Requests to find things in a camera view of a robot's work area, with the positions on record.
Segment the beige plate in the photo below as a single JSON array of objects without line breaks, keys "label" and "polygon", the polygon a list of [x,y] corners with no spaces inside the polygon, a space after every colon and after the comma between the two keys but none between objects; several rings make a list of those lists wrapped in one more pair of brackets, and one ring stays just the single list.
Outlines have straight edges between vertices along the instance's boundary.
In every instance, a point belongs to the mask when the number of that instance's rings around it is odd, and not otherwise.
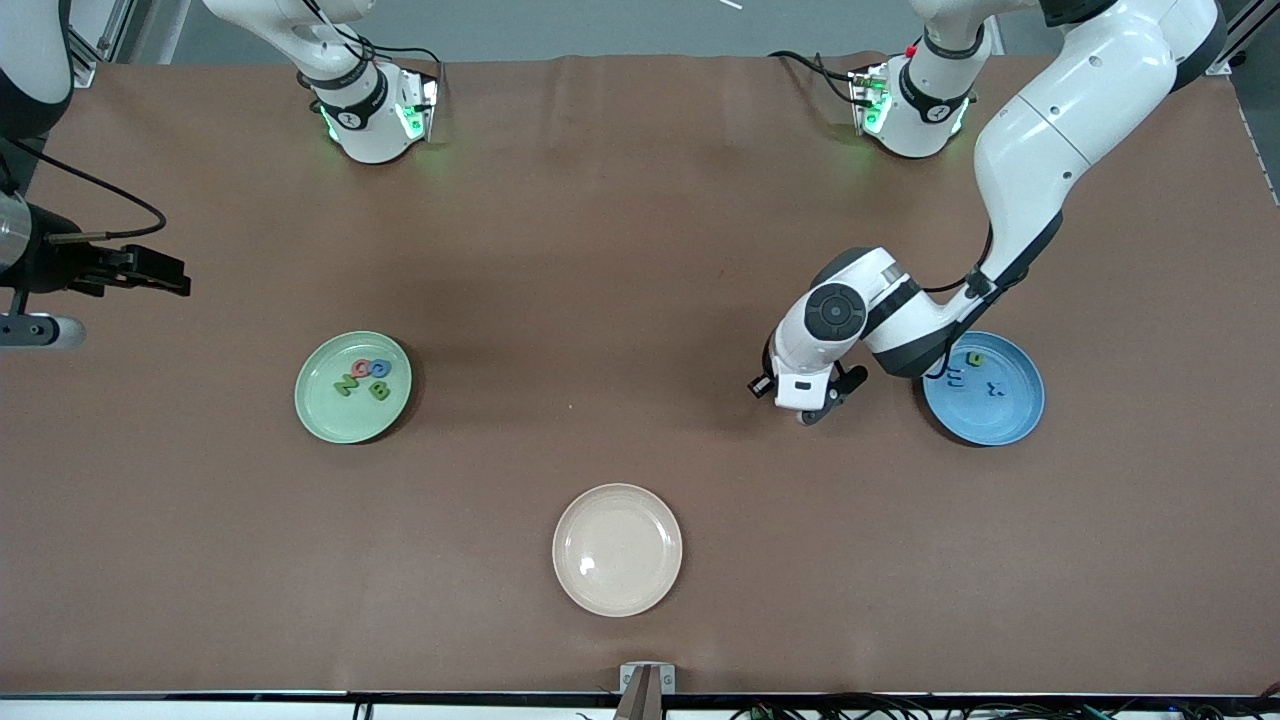
[{"label": "beige plate", "polygon": [[582,492],[561,514],[550,557],[561,588],[580,609],[632,618],[675,587],[684,537],[658,495],[609,483]]}]

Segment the blue plate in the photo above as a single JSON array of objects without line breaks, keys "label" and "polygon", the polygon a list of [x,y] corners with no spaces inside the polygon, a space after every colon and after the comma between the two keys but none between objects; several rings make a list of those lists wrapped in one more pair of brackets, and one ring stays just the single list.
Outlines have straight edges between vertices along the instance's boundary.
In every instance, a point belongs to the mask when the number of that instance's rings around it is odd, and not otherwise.
[{"label": "blue plate", "polygon": [[[966,351],[986,355],[983,366],[968,366]],[[964,368],[966,387],[946,386],[948,368]],[[1005,383],[1004,397],[991,396],[987,383]],[[969,445],[998,447],[1016,443],[1039,424],[1046,405],[1044,382],[1030,356],[1002,336],[969,331],[960,337],[945,365],[922,378],[925,406],[954,437]]]}]

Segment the green plate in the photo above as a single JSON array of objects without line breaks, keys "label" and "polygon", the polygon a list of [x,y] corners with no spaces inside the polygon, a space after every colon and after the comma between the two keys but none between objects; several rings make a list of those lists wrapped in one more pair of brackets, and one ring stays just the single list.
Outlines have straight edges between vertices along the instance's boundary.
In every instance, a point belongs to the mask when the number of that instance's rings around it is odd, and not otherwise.
[{"label": "green plate", "polygon": [[[360,379],[349,396],[339,396],[333,383],[357,359],[390,360],[393,369],[383,378],[390,387],[387,401],[376,401],[369,386],[372,377]],[[390,336],[374,331],[352,331],[335,336],[316,347],[305,360],[296,378],[293,401],[303,428],[319,439],[334,445],[358,445],[375,439],[390,429],[410,404],[413,370],[408,354]]]}]

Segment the brown table mat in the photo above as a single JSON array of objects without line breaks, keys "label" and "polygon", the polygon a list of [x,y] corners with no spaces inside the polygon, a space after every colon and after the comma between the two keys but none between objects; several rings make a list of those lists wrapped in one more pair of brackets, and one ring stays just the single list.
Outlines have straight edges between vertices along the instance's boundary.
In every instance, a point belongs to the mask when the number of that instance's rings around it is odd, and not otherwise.
[{"label": "brown table mat", "polygon": [[[955,443],[881,372],[810,428],[748,391],[845,249],[972,268],[973,128],[1043,67],[992,60],[904,161],[777,59],[456,64],[384,167],[284,67],[101,69],[46,151],[159,206],[145,243],[193,288],[38,296],[83,346],[0,354],[0,692],[594,691],[635,660],[691,692],[1280,682],[1280,208],[1229,79],[1089,169],[980,319],[1044,378],[1024,441]],[[413,389],[334,445],[293,391],[352,331]],[[550,557],[609,483],[684,537],[632,618]]]}]

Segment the aluminium extrusion frame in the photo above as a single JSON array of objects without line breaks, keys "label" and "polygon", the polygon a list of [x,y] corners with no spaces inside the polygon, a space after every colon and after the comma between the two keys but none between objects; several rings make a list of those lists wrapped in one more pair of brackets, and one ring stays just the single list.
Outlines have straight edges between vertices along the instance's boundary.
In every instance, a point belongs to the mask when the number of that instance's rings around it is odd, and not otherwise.
[{"label": "aluminium extrusion frame", "polygon": [[138,0],[61,0],[73,83],[92,85],[100,64],[115,61]]},{"label": "aluminium extrusion frame", "polygon": [[1248,47],[1274,20],[1280,19],[1280,0],[1222,0],[1228,14],[1226,40],[1207,76],[1230,76],[1247,60]]}]

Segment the white table rail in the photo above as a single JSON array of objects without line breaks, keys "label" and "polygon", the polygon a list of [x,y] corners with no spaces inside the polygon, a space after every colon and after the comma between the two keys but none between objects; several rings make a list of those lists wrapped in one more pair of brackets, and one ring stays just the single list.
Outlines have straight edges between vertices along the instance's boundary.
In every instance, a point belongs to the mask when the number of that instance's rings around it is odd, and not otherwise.
[{"label": "white table rail", "polygon": [[178,700],[0,700],[0,720],[614,720],[612,708]]}]

